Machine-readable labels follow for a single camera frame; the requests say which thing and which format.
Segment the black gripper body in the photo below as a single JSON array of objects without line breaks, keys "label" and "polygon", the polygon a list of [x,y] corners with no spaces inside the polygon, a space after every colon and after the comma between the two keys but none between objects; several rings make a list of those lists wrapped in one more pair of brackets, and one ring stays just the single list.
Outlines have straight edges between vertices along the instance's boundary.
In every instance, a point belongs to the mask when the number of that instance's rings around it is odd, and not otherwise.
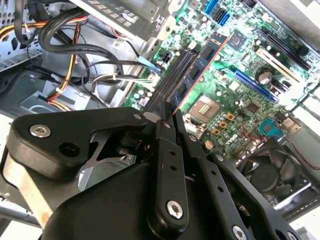
[{"label": "black gripper body", "polygon": [[177,135],[134,164],[65,201],[44,240],[219,240],[217,214]]}]

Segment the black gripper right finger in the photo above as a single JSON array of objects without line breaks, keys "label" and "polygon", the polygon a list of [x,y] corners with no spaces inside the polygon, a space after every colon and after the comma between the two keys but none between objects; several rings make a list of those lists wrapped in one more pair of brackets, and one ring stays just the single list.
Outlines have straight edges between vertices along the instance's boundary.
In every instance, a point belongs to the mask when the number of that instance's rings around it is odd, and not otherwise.
[{"label": "black gripper right finger", "polygon": [[299,240],[299,234],[276,212],[248,180],[217,153],[205,156],[200,142],[187,133],[182,112],[173,114],[179,142],[197,166],[216,212],[219,240]]}]

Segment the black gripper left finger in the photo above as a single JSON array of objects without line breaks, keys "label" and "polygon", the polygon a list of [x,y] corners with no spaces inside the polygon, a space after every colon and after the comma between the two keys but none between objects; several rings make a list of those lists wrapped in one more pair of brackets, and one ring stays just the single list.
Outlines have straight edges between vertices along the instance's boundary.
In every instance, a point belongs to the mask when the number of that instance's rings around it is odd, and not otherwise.
[{"label": "black gripper left finger", "polygon": [[24,115],[11,124],[2,175],[44,232],[67,200],[135,164],[153,162],[158,138],[178,140],[167,103],[159,113],[118,107]]}]

